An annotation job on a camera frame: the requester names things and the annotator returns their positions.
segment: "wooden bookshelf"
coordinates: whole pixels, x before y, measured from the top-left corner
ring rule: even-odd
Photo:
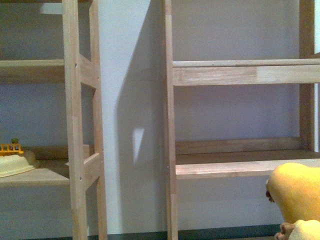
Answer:
[[[178,154],[175,172],[178,180],[267,176],[285,163],[320,167],[320,153],[275,150]]]
[[[67,159],[41,160],[40,168],[0,177],[0,188],[70,185]]]
[[[61,59],[0,61],[0,85],[64,82],[65,63]]]

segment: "stuffed toy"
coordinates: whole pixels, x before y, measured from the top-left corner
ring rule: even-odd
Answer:
[[[267,180],[266,190],[285,221],[276,240],[320,240],[320,167],[280,165]]]

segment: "wooden frame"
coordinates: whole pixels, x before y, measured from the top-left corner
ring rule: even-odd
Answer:
[[[68,146],[24,147],[42,167],[0,178],[0,187],[70,185],[72,237],[87,240],[86,190],[96,187],[98,235],[106,240],[107,211],[103,152],[98,0],[5,0],[2,3],[62,3],[64,60],[0,61],[0,84],[65,83]],[[91,3],[91,61],[79,51],[78,2]],[[92,89],[94,146],[83,144],[81,88]]]
[[[316,139],[315,84],[320,82],[314,54],[313,1],[300,0],[300,59],[173,61],[172,0],[163,0],[165,29],[165,141],[168,239],[178,240],[177,180],[269,175],[295,162],[320,166]],[[297,137],[214,141],[176,141],[174,89],[179,86],[300,85]]]

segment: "wooden shelf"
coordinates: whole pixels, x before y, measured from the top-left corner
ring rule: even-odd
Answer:
[[[0,178],[0,188],[69,185],[68,160],[41,160],[40,168]]]
[[[173,62],[174,86],[319,83],[319,59]]]
[[[320,65],[320,59],[264,59],[264,60],[216,60],[216,61],[174,61],[174,68],[201,67],[258,67],[258,66],[297,66]]]
[[[42,4],[42,3],[61,3],[62,0],[2,0],[3,4]],[[78,0],[78,3],[90,3],[92,0]]]
[[[320,167],[320,153],[276,150],[179,154],[175,172],[178,180],[267,176],[277,166],[288,162]]]
[[[0,85],[65,82],[64,60],[0,61]]]

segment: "yellow object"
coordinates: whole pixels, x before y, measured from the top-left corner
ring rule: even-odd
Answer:
[[[288,240],[320,240],[320,222],[298,220]]]
[[[36,160],[32,151],[26,150],[21,155],[0,156],[0,178],[31,171],[38,168],[40,162]]]
[[[299,163],[280,165],[271,173],[266,189],[285,222],[320,221],[320,167]]]
[[[0,156],[8,156],[12,154],[23,154],[19,143],[0,144]]]

